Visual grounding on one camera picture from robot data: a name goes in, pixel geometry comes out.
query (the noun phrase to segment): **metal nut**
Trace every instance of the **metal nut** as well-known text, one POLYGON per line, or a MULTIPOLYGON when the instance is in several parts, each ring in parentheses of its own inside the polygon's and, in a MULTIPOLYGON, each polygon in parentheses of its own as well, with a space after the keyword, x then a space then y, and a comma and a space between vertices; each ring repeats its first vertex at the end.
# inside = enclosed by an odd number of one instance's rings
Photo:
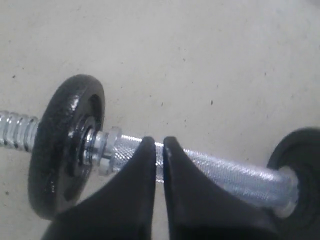
POLYGON ((114 147, 119 139, 121 139, 122 130, 119 127, 112 127, 106 138, 106 144, 101 160, 99 162, 99 175, 107 176, 113 171, 114 166, 114 147))

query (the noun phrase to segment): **concrete floor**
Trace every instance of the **concrete floor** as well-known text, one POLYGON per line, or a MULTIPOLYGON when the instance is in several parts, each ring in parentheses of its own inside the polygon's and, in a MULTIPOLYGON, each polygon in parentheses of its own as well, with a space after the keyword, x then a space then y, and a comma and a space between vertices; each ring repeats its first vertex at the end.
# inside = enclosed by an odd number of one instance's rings
MULTIPOLYGON (((105 129, 263 166, 286 134, 320 125, 319 27, 318 0, 0 0, 0 109, 41 117, 66 78, 91 74, 105 129)), ((30 156, 0 157, 1 239, 40 239, 30 156)), ((105 181, 93 173, 83 198, 105 181)), ((157 240, 163 195, 157 186, 157 240)))

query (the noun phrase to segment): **black weight plate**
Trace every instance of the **black weight plate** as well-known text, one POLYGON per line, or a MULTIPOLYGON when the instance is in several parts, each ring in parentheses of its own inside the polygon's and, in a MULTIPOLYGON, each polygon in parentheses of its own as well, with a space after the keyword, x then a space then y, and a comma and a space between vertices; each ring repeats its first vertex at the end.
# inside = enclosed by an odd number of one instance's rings
POLYGON ((55 92, 39 123, 28 176, 31 207, 44 219, 72 207, 91 172, 82 162, 89 129, 101 130, 105 95, 89 75, 67 79, 55 92))
POLYGON ((303 128, 286 136, 275 148, 268 167, 289 166, 299 180, 299 199, 287 218, 273 215, 285 240, 320 239, 320 129, 303 128))

